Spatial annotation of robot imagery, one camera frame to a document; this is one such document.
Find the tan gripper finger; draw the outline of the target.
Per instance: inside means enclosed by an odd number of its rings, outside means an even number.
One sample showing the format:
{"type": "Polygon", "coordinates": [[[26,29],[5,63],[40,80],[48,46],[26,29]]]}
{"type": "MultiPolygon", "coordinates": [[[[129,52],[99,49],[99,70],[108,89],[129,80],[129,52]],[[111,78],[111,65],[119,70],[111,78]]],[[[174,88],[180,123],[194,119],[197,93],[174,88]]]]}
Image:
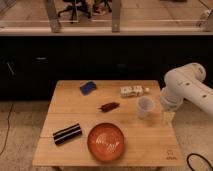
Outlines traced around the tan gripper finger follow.
{"type": "Polygon", "coordinates": [[[173,121],[173,118],[175,116],[175,113],[172,111],[165,111],[163,113],[163,124],[164,125],[170,125],[173,121]]]}

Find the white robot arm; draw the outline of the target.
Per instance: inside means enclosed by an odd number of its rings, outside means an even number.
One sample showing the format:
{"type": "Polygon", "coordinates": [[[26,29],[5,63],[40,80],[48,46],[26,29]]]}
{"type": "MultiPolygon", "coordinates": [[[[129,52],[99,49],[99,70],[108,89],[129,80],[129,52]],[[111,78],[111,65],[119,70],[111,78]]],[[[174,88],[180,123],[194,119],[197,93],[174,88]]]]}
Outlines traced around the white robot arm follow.
{"type": "Polygon", "coordinates": [[[206,70],[199,63],[189,63],[165,74],[165,86],[159,95],[163,125],[171,124],[185,99],[213,117],[213,88],[203,83],[205,78],[206,70]]]}

